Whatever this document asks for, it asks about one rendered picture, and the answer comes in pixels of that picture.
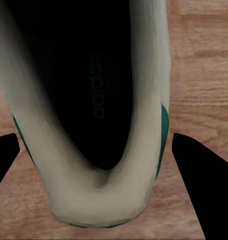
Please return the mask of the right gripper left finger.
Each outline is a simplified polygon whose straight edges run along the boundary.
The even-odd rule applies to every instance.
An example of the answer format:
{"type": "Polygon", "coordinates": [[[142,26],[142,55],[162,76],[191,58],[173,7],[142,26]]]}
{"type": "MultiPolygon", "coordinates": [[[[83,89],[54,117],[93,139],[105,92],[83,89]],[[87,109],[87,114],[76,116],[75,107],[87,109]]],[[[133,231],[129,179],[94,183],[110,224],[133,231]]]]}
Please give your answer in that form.
{"type": "Polygon", "coordinates": [[[15,133],[0,136],[0,183],[20,151],[15,133]]]}

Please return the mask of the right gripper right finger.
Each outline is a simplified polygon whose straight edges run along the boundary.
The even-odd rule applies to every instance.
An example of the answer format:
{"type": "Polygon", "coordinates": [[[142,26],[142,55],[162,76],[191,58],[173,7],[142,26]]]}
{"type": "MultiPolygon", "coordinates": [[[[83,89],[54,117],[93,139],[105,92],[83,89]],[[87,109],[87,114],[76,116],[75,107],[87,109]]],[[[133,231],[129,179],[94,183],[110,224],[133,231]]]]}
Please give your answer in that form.
{"type": "Polygon", "coordinates": [[[206,240],[228,240],[228,162],[179,133],[172,152],[206,240]]]}

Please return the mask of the gym shoe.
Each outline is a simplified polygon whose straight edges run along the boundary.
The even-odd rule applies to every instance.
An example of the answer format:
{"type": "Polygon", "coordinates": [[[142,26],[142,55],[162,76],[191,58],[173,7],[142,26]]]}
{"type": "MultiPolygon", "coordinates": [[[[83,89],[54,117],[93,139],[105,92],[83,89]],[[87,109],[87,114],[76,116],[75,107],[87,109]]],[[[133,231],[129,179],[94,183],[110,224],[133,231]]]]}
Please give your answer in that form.
{"type": "Polygon", "coordinates": [[[141,216],[169,128],[166,0],[0,0],[0,88],[52,215],[141,216]]]}

